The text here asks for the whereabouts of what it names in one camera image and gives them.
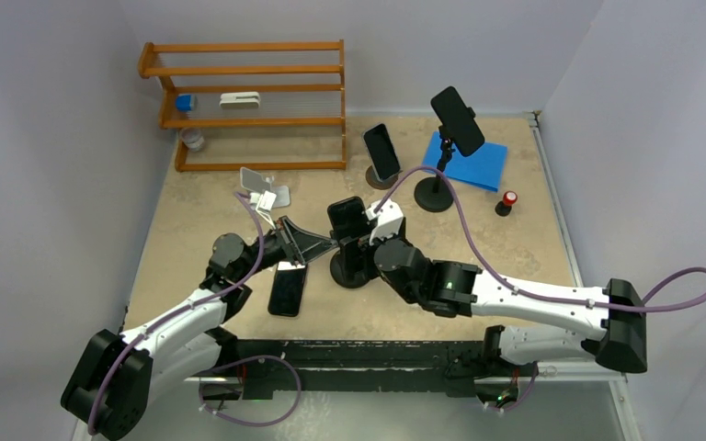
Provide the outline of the black phone from silver stand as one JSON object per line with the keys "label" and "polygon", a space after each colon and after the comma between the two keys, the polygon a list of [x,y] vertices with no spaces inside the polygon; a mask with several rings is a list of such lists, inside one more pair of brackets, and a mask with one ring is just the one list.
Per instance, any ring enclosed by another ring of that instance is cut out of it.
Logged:
{"label": "black phone from silver stand", "polygon": [[290,318],[298,316],[307,273],[307,266],[279,262],[268,300],[269,314]]}

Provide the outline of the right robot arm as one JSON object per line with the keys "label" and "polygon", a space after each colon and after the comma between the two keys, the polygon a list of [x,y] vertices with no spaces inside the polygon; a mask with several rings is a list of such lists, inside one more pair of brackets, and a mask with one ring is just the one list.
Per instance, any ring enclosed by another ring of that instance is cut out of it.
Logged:
{"label": "right robot arm", "polygon": [[438,317],[498,316],[532,322],[530,328],[490,327],[479,350],[482,367],[500,374],[554,358],[591,358],[623,373],[644,373],[644,303],[633,284],[613,278],[604,288],[563,287],[512,277],[496,279],[479,266],[432,260],[405,238],[374,243],[346,238],[330,273],[344,288],[380,278],[408,304]]}

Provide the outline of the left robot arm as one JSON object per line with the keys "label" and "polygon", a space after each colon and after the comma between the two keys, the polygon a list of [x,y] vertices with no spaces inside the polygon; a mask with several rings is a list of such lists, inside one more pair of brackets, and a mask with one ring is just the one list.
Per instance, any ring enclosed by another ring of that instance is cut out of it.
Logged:
{"label": "left robot arm", "polygon": [[252,244],[235,233],[220,236],[205,277],[186,299],[141,326],[91,337],[61,406],[94,434],[123,438],[175,383],[198,373],[224,376],[244,364],[237,337],[222,325],[244,307],[252,292],[248,278],[280,262],[307,265],[337,246],[336,240],[307,232],[288,217]]}

